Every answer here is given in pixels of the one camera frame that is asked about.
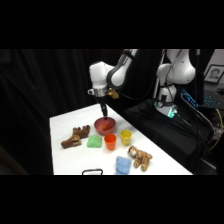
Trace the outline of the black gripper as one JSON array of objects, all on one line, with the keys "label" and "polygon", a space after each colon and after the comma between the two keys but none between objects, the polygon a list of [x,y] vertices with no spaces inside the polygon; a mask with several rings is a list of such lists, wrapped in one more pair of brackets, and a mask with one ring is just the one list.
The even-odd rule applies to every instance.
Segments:
[{"label": "black gripper", "polygon": [[97,100],[97,103],[99,103],[100,106],[101,106],[101,110],[102,110],[102,113],[103,113],[104,120],[107,120],[108,111],[107,111],[107,106],[106,106],[106,97],[105,96],[96,97],[96,100]]}]

